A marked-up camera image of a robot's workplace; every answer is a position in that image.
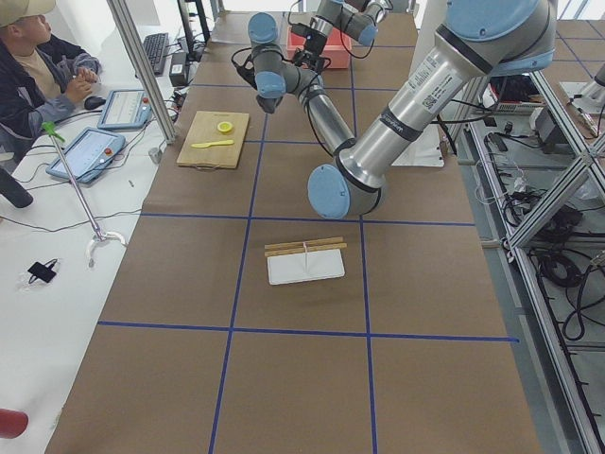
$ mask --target blue joint cap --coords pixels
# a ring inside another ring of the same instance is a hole
[[[254,77],[256,89],[261,97],[275,99],[285,95],[285,80],[282,76],[270,71],[261,71]]]
[[[449,0],[446,26],[461,39],[486,42],[519,28],[540,0]]]
[[[309,176],[307,195],[322,218],[342,219],[349,213],[351,194],[340,171],[329,164],[319,166]]]
[[[273,16],[259,12],[248,22],[248,36],[253,43],[268,44],[277,41],[279,32]]]
[[[555,50],[553,49],[544,54],[528,57],[526,59],[502,63],[493,69],[490,76],[516,76],[518,74],[539,71],[545,69],[552,62],[554,56]]]
[[[376,35],[378,34],[377,26],[366,26],[361,33],[359,33],[358,43],[361,45],[365,45],[367,47],[372,45],[372,41],[376,39]]]

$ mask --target green clip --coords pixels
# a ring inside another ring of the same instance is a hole
[[[46,131],[46,133],[48,135],[51,135],[53,137],[57,137],[59,140],[61,140],[62,142],[65,142],[65,139],[63,139],[56,131],[55,131],[55,123],[53,123],[52,121],[44,121],[42,123],[42,129]]]

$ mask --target wooden stick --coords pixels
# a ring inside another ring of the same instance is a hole
[[[308,246],[306,249],[304,246],[299,248],[290,248],[290,249],[281,249],[275,251],[265,251],[265,257],[275,257],[277,255],[290,255],[292,253],[304,253],[307,251],[308,253],[314,253],[316,251],[330,251],[331,249],[345,249],[347,247],[347,243],[333,243],[333,244],[322,244],[319,246]]]
[[[306,246],[308,248],[310,246],[322,246],[324,244],[336,244],[342,242],[344,242],[344,238],[342,236],[335,236],[333,238],[310,239],[309,241],[268,244],[265,246],[265,251],[280,251],[287,249],[304,248],[303,243],[306,243]]]

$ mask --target yellow ring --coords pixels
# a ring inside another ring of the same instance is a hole
[[[226,134],[233,129],[233,123],[231,121],[221,121],[216,125],[216,128],[220,133]]]

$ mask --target black jacket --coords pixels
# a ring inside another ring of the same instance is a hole
[[[14,153],[16,162],[41,134],[44,121],[59,121],[75,109],[63,93],[78,68],[100,70],[99,61],[84,49],[54,35],[38,46],[38,52],[60,86],[61,95],[55,99],[44,97],[34,78],[0,41],[0,152]]]

